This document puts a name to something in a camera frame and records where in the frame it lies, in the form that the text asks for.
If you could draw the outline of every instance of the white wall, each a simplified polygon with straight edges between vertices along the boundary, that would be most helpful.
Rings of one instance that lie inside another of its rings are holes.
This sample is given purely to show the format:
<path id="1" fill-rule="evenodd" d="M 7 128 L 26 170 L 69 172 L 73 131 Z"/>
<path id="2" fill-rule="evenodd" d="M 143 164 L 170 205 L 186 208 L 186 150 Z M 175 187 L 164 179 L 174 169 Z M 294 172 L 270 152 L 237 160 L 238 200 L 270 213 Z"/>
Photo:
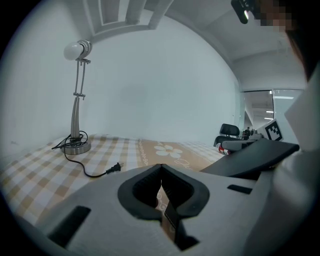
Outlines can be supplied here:
<path id="1" fill-rule="evenodd" d="M 143 11 L 142 23 L 151 12 Z M 21 26 L 2 60 L 1 159 L 13 159 L 70 133 L 76 62 L 64 59 L 79 40 L 60 1 L 45 2 Z M 213 144 L 235 121 L 237 79 L 200 36 L 165 17 L 157 30 L 93 45 L 80 101 L 89 134 Z"/>
<path id="2" fill-rule="evenodd" d="M 144 10 L 141 23 L 151 14 Z M 234 123 L 234 74 L 206 41 L 168 17 L 157 30 L 95 43 L 89 57 L 81 127 L 90 133 L 212 145 L 222 123 Z"/>
<path id="3" fill-rule="evenodd" d="M 243 91 L 304 90 L 307 85 L 303 66 L 292 50 L 241 58 L 234 62 L 233 71 Z"/>
<path id="4" fill-rule="evenodd" d="M 76 64 L 63 51 L 79 39 L 59 0 L 42 2 L 15 32 L 0 63 L 2 165 L 70 133 Z"/>

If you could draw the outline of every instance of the checkered tablecloth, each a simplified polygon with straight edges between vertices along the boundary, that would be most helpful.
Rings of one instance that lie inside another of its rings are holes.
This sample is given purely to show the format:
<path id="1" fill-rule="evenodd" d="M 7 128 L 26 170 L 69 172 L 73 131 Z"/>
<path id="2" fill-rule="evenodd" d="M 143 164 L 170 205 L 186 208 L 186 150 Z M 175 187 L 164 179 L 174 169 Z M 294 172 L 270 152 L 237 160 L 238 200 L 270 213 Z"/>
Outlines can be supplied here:
<path id="1" fill-rule="evenodd" d="M 119 138 L 105 134 L 91 135 L 89 139 L 91 150 L 68 157 L 83 163 L 90 175 L 104 173 L 117 162 L 124 164 L 122 172 L 146 166 L 142 157 L 144 152 L 141 152 L 142 149 L 139 147 L 139 143 L 142 144 L 140 139 Z M 60 149 L 51 150 L 61 140 L 62 138 L 57 139 L 13 161 L 0 173 L 1 191 L 12 212 L 33 225 L 52 206 L 95 180 L 85 176 L 79 164 L 68 161 Z M 202 143 L 186 142 L 176 145 L 203 158 L 206 166 L 222 157 L 212 147 Z M 166 206 L 163 204 L 160 210 L 164 211 Z"/>

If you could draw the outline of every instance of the black chair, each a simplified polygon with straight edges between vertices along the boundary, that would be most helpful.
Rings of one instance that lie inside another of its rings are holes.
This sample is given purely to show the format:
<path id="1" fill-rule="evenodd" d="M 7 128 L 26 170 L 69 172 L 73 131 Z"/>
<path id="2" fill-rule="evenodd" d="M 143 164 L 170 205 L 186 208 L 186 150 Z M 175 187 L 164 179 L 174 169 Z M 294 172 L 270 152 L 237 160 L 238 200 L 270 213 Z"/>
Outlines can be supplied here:
<path id="1" fill-rule="evenodd" d="M 224 123 L 221 125 L 220 134 L 223 134 L 225 136 L 218 136 L 215 138 L 213 146 L 215 147 L 218 143 L 225 142 L 225 141 L 241 141 L 239 138 L 234 138 L 230 136 L 239 136 L 240 131 L 239 128 L 235 125 L 226 124 Z"/>

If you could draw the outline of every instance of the gray plastic part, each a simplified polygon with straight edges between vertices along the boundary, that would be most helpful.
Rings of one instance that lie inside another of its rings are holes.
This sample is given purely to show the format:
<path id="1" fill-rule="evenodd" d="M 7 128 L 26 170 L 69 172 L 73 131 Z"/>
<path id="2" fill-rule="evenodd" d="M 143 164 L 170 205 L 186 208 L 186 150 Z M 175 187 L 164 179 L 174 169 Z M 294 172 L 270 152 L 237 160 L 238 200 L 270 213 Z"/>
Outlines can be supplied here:
<path id="1" fill-rule="evenodd" d="M 159 221 L 135 218 L 118 200 L 120 185 L 150 166 L 90 182 L 52 208 L 37 223 L 38 230 L 23 220 L 20 225 L 51 255 L 270 255 L 312 209 L 320 180 L 319 153 L 292 155 L 276 171 L 262 172 L 257 181 L 171 166 L 203 183 L 210 193 L 198 216 L 181 220 L 186 235 L 199 242 L 184 251 L 167 237 Z M 227 189 L 229 185 L 252 188 L 252 192 L 233 191 Z M 46 236 L 76 206 L 91 212 L 64 250 Z"/>

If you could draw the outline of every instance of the black panel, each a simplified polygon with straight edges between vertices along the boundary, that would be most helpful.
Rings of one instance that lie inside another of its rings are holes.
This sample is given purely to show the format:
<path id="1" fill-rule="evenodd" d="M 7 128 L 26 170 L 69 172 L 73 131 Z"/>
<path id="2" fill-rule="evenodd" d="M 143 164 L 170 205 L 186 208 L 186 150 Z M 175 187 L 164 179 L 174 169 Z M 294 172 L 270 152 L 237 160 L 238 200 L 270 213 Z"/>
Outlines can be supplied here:
<path id="1" fill-rule="evenodd" d="M 77 206 L 73 211 L 62 220 L 62 222 L 48 235 L 48 238 L 65 248 L 78 228 L 87 218 L 90 209 L 84 206 Z"/>
<path id="2" fill-rule="evenodd" d="M 197 216 L 209 201 L 209 189 L 166 164 L 162 164 L 162 187 L 180 219 Z"/>
<path id="3" fill-rule="evenodd" d="M 261 138 L 244 149 L 225 155 L 202 173 L 243 178 L 268 170 L 299 150 L 299 145 Z"/>
<path id="4" fill-rule="evenodd" d="M 247 194 L 247 195 L 250 195 L 250 193 L 252 191 L 252 188 L 244 187 L 244 186 L 238 186 L 238 185 L 230 185 L 227 188 L 230 189 L 230 190 L 233 190 L 233 191 L 237 191 L 237 192 L 240 192 L 240 193 Z"/>
<path id="5" fill-rule="evenodd" d="M 125 181 L 118 190 L 119 202 L 138 219 L 161 221 L 161 212 L 154 209 L 161 184 L 180 219 L 197 216 L 209 200 L 204 184 L 166 164 L 157 164 Z"/>
<path id="6" fill-rule="evenodd" d="M 119 187 L 118 199 L 132 216 L 143 220 L 162 221 L 162 214 L 155 209 L 158 191 L 161 187 L 161 165 L 126 180 Z"/>

